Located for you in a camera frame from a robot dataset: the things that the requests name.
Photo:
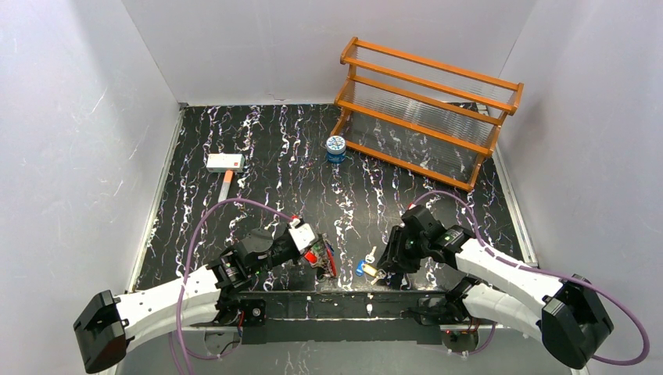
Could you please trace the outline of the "metal key organizer red handle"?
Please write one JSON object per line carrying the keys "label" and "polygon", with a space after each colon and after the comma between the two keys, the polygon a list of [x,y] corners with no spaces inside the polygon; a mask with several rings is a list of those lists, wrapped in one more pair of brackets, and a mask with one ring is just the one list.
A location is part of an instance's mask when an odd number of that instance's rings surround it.
{"label": "metal key organizer red handle", "polygon": [[334,279],[338,276],[334,260],[334,251],[326,234],[320,234],[318,239],[306,250],[303,258],[316,270],[318,280]]}

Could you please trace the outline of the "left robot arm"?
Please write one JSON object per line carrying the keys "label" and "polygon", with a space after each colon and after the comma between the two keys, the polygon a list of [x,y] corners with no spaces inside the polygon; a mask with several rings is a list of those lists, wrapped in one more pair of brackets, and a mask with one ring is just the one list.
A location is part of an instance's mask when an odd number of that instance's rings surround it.
{"label": "left robot arm", "polygon": [[221,303],[248,288],[257,273],[299,260],[319,238],[308,223],[278,237],[255,229],[187,277],[124,295],[99,292],[73,323],[85,372],[107,370],[129,351],[177,328],[212,322]]}

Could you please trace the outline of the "silver key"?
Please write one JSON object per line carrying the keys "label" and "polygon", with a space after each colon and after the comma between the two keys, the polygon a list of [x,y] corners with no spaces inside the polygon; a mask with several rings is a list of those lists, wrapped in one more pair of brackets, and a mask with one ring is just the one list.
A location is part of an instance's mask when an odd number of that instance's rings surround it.
{"label": "silver key", "polygon": [[376,250],[377,250],[377,247],[374,246],[371,249],[371,251],[368,254],[366,254],[366,256],[364,257],[364,261],[366,262],[366,264],[372,265],[375,262],[375,252],[376,252]]}

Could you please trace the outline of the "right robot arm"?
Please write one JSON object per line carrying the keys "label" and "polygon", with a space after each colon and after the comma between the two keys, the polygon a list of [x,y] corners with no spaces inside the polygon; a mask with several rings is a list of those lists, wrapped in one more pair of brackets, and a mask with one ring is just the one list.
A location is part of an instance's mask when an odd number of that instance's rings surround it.
{"label": "right robot arm", "polygon": [[562,280],[533,273],[529,266],[482,246],[469,229],[444,227],[423,205],[411,206],[389,234],[377,262],[387,274],[417,272],[433,259],[463,274],[441,298],[423,298],[406,311],[421,325],[466,318],[491,320],[540,341],[560,363],[583,368],[614,330],[587,279]]}

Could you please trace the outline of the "blue key tag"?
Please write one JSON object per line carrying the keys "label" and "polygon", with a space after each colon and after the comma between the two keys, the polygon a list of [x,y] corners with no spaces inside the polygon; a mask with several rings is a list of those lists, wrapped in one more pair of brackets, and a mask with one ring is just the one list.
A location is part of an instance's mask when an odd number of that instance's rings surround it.
{"label": "blue key tag", "polygon": [[365,263],[366,263],[366,262],[365,262],[363,259],[360,260],[360,261],[357,263],[357,267],[355,268],[355,274],[356,274],[358,277],[362,277],[362,276],[365,274],[365,272],[364,272],[364,265],[365,265]]}

